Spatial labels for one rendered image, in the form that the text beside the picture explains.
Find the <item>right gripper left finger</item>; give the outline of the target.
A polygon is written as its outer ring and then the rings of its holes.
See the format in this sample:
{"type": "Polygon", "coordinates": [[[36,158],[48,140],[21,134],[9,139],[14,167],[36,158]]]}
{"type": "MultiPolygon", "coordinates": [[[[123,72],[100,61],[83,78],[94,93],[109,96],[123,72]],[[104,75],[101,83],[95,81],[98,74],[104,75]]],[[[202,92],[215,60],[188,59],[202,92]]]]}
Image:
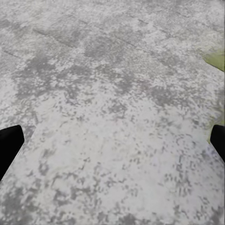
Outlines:
{"type": "Polygon", "coordinates": [[[0,181],[23,144],[24,135],[20,125],[0,130],[0,181]]]}

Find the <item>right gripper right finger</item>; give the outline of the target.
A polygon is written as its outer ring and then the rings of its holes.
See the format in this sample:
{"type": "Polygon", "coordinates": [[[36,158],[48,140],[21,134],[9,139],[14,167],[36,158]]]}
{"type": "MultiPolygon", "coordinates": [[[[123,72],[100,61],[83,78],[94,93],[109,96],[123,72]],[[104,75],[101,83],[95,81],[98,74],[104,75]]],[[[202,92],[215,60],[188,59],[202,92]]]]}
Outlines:
{"type": "Polygon", "coordinates": [[[210,144],[218,152],[225,163],[225,126],[215,124],[213,126],[210,144]]]}

